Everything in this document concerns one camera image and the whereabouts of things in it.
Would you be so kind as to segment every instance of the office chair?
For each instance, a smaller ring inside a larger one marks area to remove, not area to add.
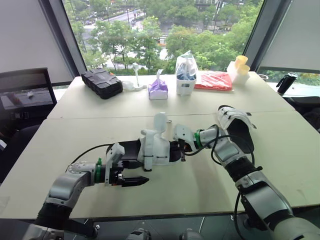
[[[47,68],[0,73],[0,183],[56,104]]]
[[[320,97],[284,97],[320,133]]]
[[[34,125],[17,131],[5,149],[0,151],[0,184],[3,183],[39,127],[40,125]]]
[[[39,125],[56,104],[47,68],[0,73],[0,132]]]

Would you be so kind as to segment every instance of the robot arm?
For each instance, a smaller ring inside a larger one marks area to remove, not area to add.
[[[28,227],[23,240],[62,240],[69,216],[75,207],[82,190],[98,183],[111,186],[138,186],[149,179],[143,176],[124,177],[121,162],[124,148],[115,143],[106,154],[106,164],[101,159],[95,162],[75,162],[53,183],[34,224]],[[90,237],[98,230],[92,228]]]
[[[320,229],[309,221],[294,217],[286,198],[255,167],[243,150],[223,129],[211,127],[193,133],[188,127],[177,125],[174,138],[182,144],[183,150],[195,152],[203,146],[212,148],[218,140],[214,153],[226,169],[241,194],[241,203],[249,217],[249,224],[259,230],[269,230],[276,240],[319,240]]]

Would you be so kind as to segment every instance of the purple tissue box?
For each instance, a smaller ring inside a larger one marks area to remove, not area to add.
[[[168,99],[168,86],[165,81],[155,80],[148,86],[150,100]]]

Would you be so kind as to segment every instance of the white roller shade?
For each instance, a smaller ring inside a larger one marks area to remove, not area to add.
[[[48,68],[52,83],[72,81],[37,0],[1,0],[0,30],[0,73]]]
[[[260,67],[320,69],[320,0],[293,0]]]

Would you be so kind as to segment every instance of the red package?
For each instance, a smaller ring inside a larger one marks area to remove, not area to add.
[[[226,72],[222,71],[201,71],[201,82],[194,86],[196,89],[230,91],[232,90],[231,79]]]

